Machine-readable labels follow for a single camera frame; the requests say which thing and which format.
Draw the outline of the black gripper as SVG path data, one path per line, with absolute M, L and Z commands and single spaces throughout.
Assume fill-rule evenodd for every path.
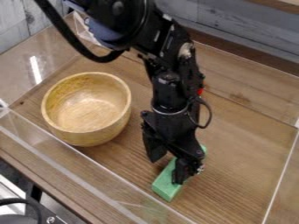
M 203 146 L 195 136 L 195 131 L 200 127 L 199 115 L 199 106 L 191 106 L 177 113 L 144 110 L 140 114 L 145 154 L 152 163 L 167 152 L 177 157 L 172 170 L 172 183 L 177 185 L 199 172 L 205 157 Z

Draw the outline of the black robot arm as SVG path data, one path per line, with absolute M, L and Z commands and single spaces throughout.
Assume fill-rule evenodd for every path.
M 167 16 L 155 0 L 63 0 L 88 15 L 88 30 L 115 51 L 139 51 L 153 98 L 141 112 L 143 140 L 149 160 L 176 156 L 171 178 L 181 184 L 201 167 L 204 152 L 196 140 L 204 75 L 188 32 Z

